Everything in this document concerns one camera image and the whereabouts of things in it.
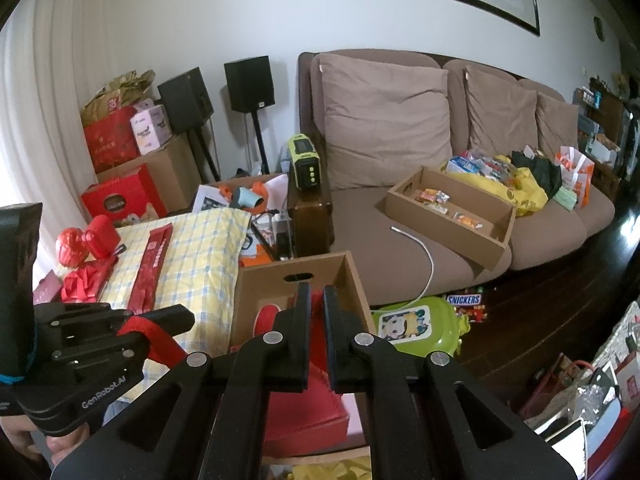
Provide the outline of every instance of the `curtain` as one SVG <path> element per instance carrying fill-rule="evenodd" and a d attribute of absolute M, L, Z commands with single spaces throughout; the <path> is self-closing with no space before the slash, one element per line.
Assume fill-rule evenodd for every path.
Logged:
<path fill-rule="evenodd" d="M 34 283 L 55 269 L 55 240 L 86 226 L 96 182 L 78 113 L 113 65 L 103 0 L 21 0 L 0 32 L 0 206 L 42 202 Z"/>

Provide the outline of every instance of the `sofa armrest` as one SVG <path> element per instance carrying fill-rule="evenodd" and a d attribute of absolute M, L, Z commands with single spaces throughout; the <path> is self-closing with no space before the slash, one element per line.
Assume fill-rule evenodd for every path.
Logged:
<path fill-rule="evenodd" d="M 289 170 L 287 207 L 292 219 L 292 236 L 297 257 L 315 256 L 330 252 L 334 243 L 334 204 L 331 198 L 326 167 L 321 163 L 320 186 L 300 191 L 296 187 L 293 167 Z"/>

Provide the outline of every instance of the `crumpled paper bag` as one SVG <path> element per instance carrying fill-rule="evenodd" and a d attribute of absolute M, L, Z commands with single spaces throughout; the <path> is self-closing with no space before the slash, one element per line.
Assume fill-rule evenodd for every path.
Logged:
<path fill-rule="evenodd" d="M 142 100 L 155 77 L 153 70 L 147 70 L 140 76 L 132 70 L 109 81 L 80 110 L 82 127 L 101 121 L 111 112 Z"/>
<path fill-rule="evenodd" d="M 371 457 L 320 465 L 293 466 L 291 480 L 372 480 Z"/>

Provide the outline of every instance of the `wall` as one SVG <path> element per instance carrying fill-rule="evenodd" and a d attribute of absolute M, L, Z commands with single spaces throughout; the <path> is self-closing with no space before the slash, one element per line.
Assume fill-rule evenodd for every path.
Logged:
<path fill-rule="evenodd" d="M 296 60 L 304 51 L 398 48 L 492 64 L 573 89 L 620 69 L 618 41 L 593 31 L 588 0 L 538 0 L 541 36 L 454 0 L 107 0 L 119 72 L 153 68 L 158 82 L 199 65 L 216 110 L 223 176 L 246 167 L 242 115 L 225 103 L 223 63 L 271 57 L 276 105 L 260 112 L 270 159 L 298 132 Z"/>

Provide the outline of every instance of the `green and black portable device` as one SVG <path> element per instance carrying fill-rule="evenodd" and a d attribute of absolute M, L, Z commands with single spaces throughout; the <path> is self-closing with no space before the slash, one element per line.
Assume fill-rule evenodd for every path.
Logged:
<path fill-rule="evenodd" d="M 320 157 L 305 134 L 289 139 L 289 151 L 296 187 L 299 190 L 312 189 L 320 184 Z"/>

